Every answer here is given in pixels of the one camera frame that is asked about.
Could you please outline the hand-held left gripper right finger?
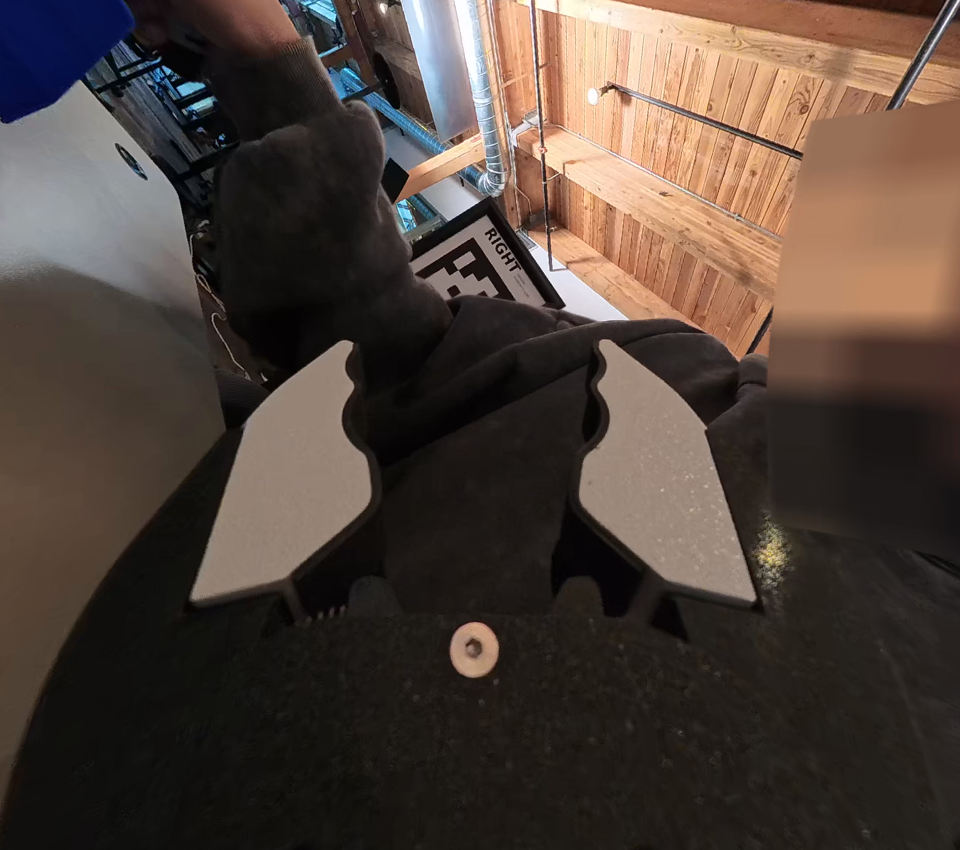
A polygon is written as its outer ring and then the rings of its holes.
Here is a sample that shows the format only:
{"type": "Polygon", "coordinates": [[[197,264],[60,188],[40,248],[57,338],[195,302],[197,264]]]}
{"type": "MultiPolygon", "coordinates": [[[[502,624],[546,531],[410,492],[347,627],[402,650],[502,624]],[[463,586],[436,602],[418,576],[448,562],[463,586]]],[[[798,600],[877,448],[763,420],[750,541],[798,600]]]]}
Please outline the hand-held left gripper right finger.
{"type": "Polygon", "coordinates": [[[750,610],[758,593],[706,427],[678,392],[610,339],[594,344],[596,409],[570,506],[637,576],[624,611],[652,621],[677,596],[750,610]]]}

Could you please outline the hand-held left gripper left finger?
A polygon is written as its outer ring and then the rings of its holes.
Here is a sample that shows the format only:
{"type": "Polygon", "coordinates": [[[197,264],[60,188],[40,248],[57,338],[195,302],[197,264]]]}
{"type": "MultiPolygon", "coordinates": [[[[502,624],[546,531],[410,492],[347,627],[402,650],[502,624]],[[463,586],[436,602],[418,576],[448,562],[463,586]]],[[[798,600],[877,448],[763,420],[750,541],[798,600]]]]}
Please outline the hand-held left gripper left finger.
{"type": "Polygon", "coordinates": [[[196,608],[278,596],[296,621],[345,609],[382,572],[362,361],[341,340],[250,415],[189,595],[196,608]]]}

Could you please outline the blue plastic bin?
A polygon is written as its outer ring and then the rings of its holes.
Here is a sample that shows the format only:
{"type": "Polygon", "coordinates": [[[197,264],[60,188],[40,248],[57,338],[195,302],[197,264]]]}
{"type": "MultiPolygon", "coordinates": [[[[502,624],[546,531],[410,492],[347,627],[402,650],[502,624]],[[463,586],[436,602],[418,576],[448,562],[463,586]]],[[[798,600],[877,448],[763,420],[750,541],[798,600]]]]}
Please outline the blue plastic bin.
{"type": "Polygon", "coordinates": [[[1,119],[55,103],[126,37],[124,0],[1,0],[1,119]]]}

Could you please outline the thin metal pipe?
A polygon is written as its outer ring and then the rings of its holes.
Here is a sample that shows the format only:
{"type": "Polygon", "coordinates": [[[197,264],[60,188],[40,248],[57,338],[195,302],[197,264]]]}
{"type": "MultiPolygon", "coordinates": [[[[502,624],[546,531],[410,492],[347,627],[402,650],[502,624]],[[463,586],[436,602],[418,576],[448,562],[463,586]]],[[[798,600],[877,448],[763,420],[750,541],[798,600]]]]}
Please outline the thin metal pipe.
{"type": "Polygon", "coordinates": [[[544,119],[544,93],[542,87],[542,56],[540,50],[540,38],[539,38],[539,29],[538,29],[538,17],[537,17],[537,6],[536,0],[527,0],[527,9],[529,15],[529,28],[530,28],[530,37],[531,37],[531,52],[532,52],[532,62],[533,62],[533,87],[534,87],[534,126],[535,126],[535,148],[531,150],[531,154],[535,155],[535,158],[538,160],[539,172],[540,172],[540,185],[541,185],[541,197],[542,197],[542,215],[543,215],[543,230],[546,239],[546,255],[547,255],[547,271],[553,272],[554,270],[554,255],[553,255],[553,246],[552,246],[552,223],[551,223],[551,210],[549,202],[549,188],[548,188],[548,178],[547,178],[547,161],[546,161],[546,126],[544,119]]]}

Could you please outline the silver ventilation duct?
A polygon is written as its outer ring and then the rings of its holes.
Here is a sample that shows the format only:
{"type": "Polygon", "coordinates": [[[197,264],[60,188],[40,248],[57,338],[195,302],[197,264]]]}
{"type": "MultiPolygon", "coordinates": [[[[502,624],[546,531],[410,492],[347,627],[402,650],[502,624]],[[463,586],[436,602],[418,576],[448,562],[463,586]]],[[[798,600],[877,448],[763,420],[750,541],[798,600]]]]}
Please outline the silver ventilation duct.
{"type": "Polygon", "coordinates": [[[491,0],[453,0],[485,170],[475,188],[489,197],[504,194],[512,158],[506,103],[502,91],[491,0]]]}

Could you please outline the black metal rail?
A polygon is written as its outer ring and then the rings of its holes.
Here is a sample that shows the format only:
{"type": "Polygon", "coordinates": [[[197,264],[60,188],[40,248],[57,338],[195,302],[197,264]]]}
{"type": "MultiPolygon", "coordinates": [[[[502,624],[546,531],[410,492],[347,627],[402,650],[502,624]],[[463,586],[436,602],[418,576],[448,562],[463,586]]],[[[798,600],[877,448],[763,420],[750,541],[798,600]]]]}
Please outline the black metal rail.
{"type": "Polygon", "coordinates": [[[632,100],[648,103],[650,105],[653,105],[654,107],[670,112],[674,115],[685,117],[698,124],[702,124],[704,126],[716,129],[718,131],[722,131],[724,133],[730,134],[739,139],[748,141],[751,144],[758,145],[758,146],[761,146],[762,148],[766,148],[776,153],[779,153],[780,155],[786,156],[790,159],[799,161],[799,160],[802,160],[805,156],[797,148],[788,147],[777,141],[762,137],[758,134],[755,134],[746,129],[740,128],[738,126],[727,124],[725,122],[718,121],[704,114],[694,112],[678,104],[671,103],[665,100],[660,100],[654,97],[650,97],[648,95],[643,94],[640,91],[630,89],[629,87],[623,86],[621,84],[617,84],[615,82],[607,82],[599,88],[591,87],[586,92],[586,96],[587,96],[586,98],[590,105],[596,106],[599,104],[599,101],[603,97],[605,97],[607,94],[610,94],[610,93],[617,93],[621,96],[628,97],[632,100]]]}

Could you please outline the grey metal duct panel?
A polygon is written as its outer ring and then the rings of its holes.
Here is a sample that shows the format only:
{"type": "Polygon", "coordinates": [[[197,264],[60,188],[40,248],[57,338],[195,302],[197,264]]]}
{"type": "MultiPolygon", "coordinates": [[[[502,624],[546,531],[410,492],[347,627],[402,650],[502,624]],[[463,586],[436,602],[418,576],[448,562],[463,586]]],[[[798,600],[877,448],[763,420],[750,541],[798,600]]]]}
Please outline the grey metal duct panel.
{"type": "Polygon", "coordinates": [[[474,100],[453,0],[400,0],[438,138],[477,131],[474,100]]]}

